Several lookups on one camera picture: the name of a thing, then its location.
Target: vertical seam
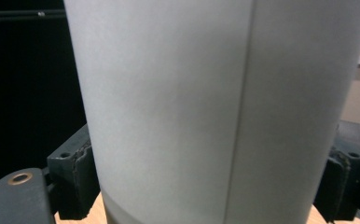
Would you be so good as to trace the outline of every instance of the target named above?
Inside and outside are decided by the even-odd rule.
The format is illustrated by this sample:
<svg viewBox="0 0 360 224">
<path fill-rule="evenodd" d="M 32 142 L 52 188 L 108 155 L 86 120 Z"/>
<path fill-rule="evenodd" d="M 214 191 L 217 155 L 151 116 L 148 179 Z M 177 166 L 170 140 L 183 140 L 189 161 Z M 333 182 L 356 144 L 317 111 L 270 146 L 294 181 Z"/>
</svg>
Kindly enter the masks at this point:
<svg viewBox="0 0 360 224">
<path fill-rule="evenodd" d="M 247 80 L 247 71 L 248 71 L 248 64 L 250 59 L 250 48 L 251 48 L 251 39 L 252 39 L 252 31 L 253 31 L 253 24 L 255 19 L 255 9 L 256 9 L 256 0 L 252 1 L 251 5 L 251 15 L 250 15 L 250 21 L 248 23 L 249 29 L 246 37 L 246 53 L 244 54 L 244 68 L 243 68 L 243 77 L 242 77 L 242 85 L 241 85 L 241 96 L 239 99 L 239 108 L 238 108 L 238 117 L 237 117 L 237 124 L 236 124 L 236 130 L 235 130 L 235 138 L 234 138 L 234 144 L 232 149 L 232 158 L 231 158 L 231 164 L 229 168 L 229 179 L 228 179 L 228 188 L 227 188 L 227 198 L 226 198 L 226 205 L 225 205 L 225 213 L 223 217 L 223 224 L 227 223 L 228 219 L 228 210 L 229 210 L 229 195 L 231 192 L 231 184 L 233 179 L 233 171 L 235 166 L 235 156 L 238 152 L 238 145 L 239 145 L 239 134 L 241 131 L 241 121 L 242 121 L 242 108 L 243 108 L 243 100 L 245 96 L 245 86 L 246 86 L 246 80 Z"/>
</svg>

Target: black panel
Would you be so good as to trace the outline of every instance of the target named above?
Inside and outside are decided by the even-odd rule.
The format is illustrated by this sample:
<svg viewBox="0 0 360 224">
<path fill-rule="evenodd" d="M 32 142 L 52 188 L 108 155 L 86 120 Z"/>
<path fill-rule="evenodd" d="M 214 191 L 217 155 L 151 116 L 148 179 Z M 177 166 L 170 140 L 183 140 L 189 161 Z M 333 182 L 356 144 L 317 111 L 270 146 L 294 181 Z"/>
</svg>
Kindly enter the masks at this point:
<svg viewBox="0 0 360 224">
<path fill-rule="evenodd" d="M 45 167 L 85 123 L 66 19 L 1 21 L 0 178 Z"/>
<path fill-rule="evenodd" d="M 62 0 L 0 0 L 0 11 L 63 9 Z"/>
</svg>

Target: cylinder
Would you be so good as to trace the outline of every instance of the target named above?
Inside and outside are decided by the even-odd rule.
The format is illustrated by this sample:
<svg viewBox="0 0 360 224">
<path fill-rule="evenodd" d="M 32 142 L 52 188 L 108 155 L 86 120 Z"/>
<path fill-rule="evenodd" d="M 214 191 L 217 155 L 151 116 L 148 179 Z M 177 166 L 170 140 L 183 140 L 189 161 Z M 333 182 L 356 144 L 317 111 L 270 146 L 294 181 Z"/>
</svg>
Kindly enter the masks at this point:
<svg viewBox="0 0 360 224">
<path fill-rule="evenodd" d="M 360 0 L 64 0 L 109 223 L 305 223 Z"/>
</svg>

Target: hole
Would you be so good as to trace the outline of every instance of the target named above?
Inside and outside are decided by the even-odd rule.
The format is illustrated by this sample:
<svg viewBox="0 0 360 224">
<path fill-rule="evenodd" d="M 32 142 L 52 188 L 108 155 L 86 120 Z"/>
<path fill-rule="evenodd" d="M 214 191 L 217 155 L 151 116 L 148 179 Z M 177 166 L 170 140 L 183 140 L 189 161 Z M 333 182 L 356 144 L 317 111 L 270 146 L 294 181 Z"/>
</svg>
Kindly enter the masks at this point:
<svg viewBox="0 0 360 224">
<path fill-rule="evenodd" d="M 358 155 L 358 154 L 355 153 L 355 152 L 349 152 L 348 154 L 349 154 L 349 156 L 351 156 L 351 157 L 355 157 L 355 158 L 359 158 L 359 157 L 360 157 L 360 155 Z"/>
<path fill-rule="evenodd" d="M 27 177 L 28 177 L 28 175 L 23 174 L 23 175 L 15 176 L 12 180 L 15 181 L 15 182 L 20 182 L 20 181 L 26 179 Z"/>
<path fill-rule="evenodd" d="M 67 157 L 69 157 L 70 156 L 70 153 L 68 153 L 68 152 L 63 152 L 62 154 L 61 154 L 61 158 L 67 158 Z"/>
<path fill-rule="evenodd" d="M 8 184 L 9 185 L 19 185 L 19 184 L 23 184 L 26 181 L 30 180 L 32 178 L 32 174 L 31 173 L 22 173 L 22 174 L 17 174 L 12 176 L 9 180 L 8 180 Z"/>
</svg>

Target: wooden surface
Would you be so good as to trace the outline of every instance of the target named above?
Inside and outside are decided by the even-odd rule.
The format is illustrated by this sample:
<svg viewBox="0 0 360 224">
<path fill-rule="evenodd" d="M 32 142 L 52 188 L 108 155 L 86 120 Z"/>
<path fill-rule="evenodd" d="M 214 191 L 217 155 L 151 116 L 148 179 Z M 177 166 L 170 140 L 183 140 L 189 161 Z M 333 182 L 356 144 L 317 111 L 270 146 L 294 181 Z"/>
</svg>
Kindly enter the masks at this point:
<svg viewBox="0 0 360 224">
<path fill-rule="evenodd" d="M 102 194 L 99 194 L 98 198 L 95 201 L 95 204 L 90 210 L 90 214 L 80 221 L 68 221 L 68 220 L 59 220 L 58 214 L 55 215 L 57 224 L 105 224 L 105 213 L 104 213 L 104 203 L 102 201 Z M 356 219 L 353 222 L 348 221 L 338 221 L 336 224 L 360 224 L 360 219 Z M 312 207 L 311 213 L 307 224 L 325 224 L 325 221 L 320 216 L 319 212 Z"/>
</svg>

